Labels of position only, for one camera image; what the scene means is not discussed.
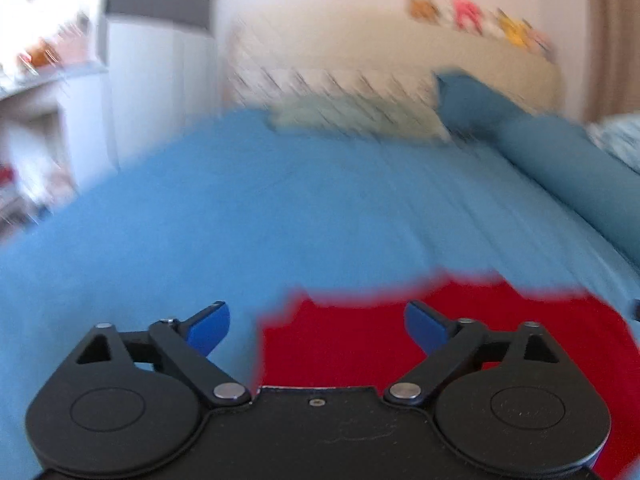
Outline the red cloth garment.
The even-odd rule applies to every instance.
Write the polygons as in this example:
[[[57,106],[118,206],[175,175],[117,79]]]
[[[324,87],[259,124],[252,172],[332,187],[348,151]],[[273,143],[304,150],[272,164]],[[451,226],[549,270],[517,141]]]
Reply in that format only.
[[[581,289],[441,275],[370,294],[296,294],[260,321],[259,385],[367,388],[424,415],[500,476],[639,474],[639,349]]]

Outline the blue bed sheet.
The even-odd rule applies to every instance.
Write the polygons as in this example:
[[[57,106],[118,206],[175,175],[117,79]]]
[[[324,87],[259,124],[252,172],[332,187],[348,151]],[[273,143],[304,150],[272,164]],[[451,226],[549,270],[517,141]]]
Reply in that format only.
[[[143,330],[224,300],[213,360],[249,380],[256,318],[290,292],[439,271],[577,286],[623,316],[639,295],[625,257],[484,144],[277,132],[257,110],[203,122],[2,246],[2,477],[40,471],[28,404],[99,322]]]

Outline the blue duvet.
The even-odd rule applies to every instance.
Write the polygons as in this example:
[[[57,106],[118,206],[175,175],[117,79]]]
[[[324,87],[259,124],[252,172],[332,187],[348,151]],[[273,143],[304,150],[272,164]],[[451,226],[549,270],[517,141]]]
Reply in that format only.
[[[639,175],[593,145],[581,125],[522,115],[498,125],[498,151],[639,263]]]

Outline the white shelf unit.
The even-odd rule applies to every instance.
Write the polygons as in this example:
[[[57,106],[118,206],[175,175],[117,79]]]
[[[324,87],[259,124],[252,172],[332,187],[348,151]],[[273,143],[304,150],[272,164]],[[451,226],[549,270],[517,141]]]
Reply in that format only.
[[[114,174],[108,77],[78,65],[1,89],[1,238]]]

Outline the light blue blanket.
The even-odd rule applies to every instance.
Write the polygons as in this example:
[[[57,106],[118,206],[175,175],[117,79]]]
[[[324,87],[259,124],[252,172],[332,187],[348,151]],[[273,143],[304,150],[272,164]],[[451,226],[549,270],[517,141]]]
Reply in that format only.
[[[587,127],[591,142],[620,160],[635,172],[640,171],[640,114],[638,112],[605,117]]]

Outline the dark teal pillow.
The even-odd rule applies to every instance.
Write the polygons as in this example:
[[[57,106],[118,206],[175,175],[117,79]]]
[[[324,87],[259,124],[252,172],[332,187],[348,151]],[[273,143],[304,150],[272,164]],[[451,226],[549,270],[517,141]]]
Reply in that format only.
[[[444,70],[434,78],[437,115],[458,138],[491,141],[504,122],[527,115],[507,96],[463,70]]]

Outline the green pillow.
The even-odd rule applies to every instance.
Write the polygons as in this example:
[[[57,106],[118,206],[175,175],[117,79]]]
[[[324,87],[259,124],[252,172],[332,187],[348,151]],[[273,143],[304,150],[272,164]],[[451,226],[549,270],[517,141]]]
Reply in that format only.
[[[335,130],[418,142],[451,141],[451,134],[430,106],[379,96],[296,96],[271,105],[268,119],[276,129]]]

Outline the brown bear on shelf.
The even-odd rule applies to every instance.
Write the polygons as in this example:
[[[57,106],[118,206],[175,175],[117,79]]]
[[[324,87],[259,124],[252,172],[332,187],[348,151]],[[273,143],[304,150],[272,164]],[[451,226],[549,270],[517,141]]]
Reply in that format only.
[[[17,61],[21,63],[21,66],[30,70],[41,70],[48,66],[58,65],[61,59],[53,44],[41,40],[39,44],[17,55]]]

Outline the light pink plush toy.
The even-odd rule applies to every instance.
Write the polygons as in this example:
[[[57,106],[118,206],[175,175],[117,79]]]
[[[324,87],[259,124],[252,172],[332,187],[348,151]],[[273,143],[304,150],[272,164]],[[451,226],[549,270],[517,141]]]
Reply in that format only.
[[[534,55],[539,55],[550,62],[554,60],[554,47],[551,40],[536,28],[530,28],[527,32],[527,47]]]

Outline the yellow plush toy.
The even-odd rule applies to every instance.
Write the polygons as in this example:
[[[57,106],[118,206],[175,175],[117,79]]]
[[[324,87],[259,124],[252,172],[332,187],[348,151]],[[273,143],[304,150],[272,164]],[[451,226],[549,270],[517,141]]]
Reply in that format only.
[[[514,47],[522,48],[529,51],[530,36],[532,26],[526,21],[515,21],[513,18],[503,12],[497,10],[497,22],[506,40]]]

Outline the beige quilted headboard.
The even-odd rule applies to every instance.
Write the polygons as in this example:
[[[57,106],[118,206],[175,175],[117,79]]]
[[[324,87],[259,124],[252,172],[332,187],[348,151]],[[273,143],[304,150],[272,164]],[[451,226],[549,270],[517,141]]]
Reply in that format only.
[[[557,112],[564,101],[561,72],[543,56],[398,14],[271,8],[239,18],[228,47],[227,106],[306,94],[434,106],[442,70],[463,70],[528,112]]]

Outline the white grey wardrobe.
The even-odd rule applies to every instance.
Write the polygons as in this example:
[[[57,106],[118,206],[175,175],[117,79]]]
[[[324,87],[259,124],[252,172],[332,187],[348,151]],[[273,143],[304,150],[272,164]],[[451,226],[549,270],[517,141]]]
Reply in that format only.
[[[217,0],[105,0],[107,146],[125,167],[216,105]]]

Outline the brown plush toy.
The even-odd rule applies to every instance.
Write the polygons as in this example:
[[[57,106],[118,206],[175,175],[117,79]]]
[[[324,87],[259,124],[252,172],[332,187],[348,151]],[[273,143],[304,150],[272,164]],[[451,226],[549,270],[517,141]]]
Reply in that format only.
[[[438,24],[442,18],[442,9],[435,0],[407,0],[407,11],[418,22]]]

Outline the beige curtain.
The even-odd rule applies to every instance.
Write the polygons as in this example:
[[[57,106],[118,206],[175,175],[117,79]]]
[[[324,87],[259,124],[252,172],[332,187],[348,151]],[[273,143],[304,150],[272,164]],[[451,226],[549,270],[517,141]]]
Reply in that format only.
[[[639,0],[588,0],[589,86],[585,118],[639,109]]]

